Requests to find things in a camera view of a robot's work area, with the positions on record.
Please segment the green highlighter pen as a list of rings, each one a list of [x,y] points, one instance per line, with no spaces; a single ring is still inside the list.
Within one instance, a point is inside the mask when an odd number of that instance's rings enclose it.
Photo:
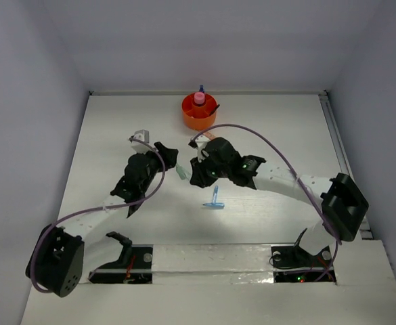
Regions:
[[[189,181],[191,179],[192,174],[186,168],[182,167],[181,165],[176,164],[175,170],[181,180]]]

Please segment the orange highlighter pen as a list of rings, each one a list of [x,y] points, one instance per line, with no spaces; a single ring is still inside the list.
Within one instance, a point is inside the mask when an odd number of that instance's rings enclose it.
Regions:
[[[215,136],[215,135],[213,135],[213,134],[212,134],[211,132],[209,132],[209,131],[207,131],[207,132],[204,132],[202,135],[203,135],[203,136],[205,136],[206,138],[210,139],[210,140],[212,140],[212,139],[215,139],[215,138],[216,138],[216,136]]]

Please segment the black scissors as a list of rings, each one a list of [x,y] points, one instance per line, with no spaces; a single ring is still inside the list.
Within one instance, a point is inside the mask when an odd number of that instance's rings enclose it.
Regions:
[[[213,114],[217,111],[217,109],[218,109],[219,107],[220,107],[220,104],[217,104],[217,105],[213,108],[213,110],[210,112],[209,116],[213,115]]]

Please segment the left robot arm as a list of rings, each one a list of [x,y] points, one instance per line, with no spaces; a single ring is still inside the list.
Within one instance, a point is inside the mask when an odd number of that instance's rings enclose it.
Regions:
[[[156,174],[165,175],[177,164],[177,149],[160,142],[150,145],[134,137],[130,141],[147,150],[129,157],[124,175],[103,205],[71,213],[43,228],[26,267],[26,276],[38,292],[65,297],[83,275],[92,279],[96,271],[83,269],[88,235],[118,209],[134,214],[154,195],[148,188]]]

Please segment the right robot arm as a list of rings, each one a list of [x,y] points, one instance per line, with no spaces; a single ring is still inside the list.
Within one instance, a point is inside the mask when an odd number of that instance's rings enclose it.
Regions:
[[[201,135],[189,143],[197,151],[191,159],[190,183],[199,188],[228,179],[236,186],[274,192],[310,204],[319,221],[301,232],[292,256],[299,265],[309,265],[333,242],[354,241],[369,204],[350,175],[335,177],[299,176],[292,169],[269,164],[264,158],[241,155],[222,137]]]

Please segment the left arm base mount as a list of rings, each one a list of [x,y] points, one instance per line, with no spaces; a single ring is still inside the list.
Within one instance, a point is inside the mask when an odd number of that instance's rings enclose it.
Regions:
[[[89,272],[92,284],[151,284],[152,245],[133,245],[133,242],[118,232],[109,232],[107,238],[117,241],[121,252],[115,261],[102,264]]]

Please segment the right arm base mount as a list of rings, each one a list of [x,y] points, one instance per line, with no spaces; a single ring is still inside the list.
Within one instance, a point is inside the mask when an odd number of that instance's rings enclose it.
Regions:
[[[310,255],[300,246],[306,230],[293,244],[276,245],[271,248],[269,264],[273,268],[275,283],[331,282],[336,284],[330,247],[317,255]]]

